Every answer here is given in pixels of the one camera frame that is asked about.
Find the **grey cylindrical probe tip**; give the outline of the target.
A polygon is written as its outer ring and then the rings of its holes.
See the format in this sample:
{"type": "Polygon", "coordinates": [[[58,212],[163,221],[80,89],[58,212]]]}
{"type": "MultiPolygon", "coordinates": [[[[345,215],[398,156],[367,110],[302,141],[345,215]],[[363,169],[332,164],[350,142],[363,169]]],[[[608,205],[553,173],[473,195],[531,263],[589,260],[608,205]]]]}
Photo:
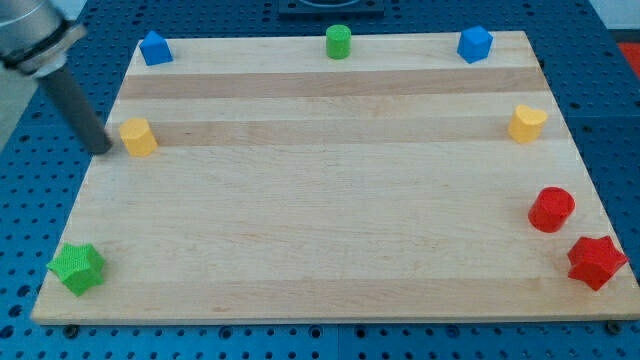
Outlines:
{"type": "Polygon", "coordinates": [[[40,77],[38,83],[87,152],[101,155],[111,149],[104,124],[66,65],[40,77]]]}

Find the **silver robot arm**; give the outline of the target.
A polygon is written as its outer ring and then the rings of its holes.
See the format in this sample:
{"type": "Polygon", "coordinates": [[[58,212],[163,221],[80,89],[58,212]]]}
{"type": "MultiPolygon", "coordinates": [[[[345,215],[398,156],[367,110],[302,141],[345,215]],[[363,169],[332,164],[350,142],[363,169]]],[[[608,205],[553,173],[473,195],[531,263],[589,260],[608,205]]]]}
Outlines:
{"type": "Polygon", "coordinates": [[[49,0],[1,0],[1,64],[38,82],[67,124],[94,155],[112,141],[67,67],[67,52],[87,35],[49,0]]]}

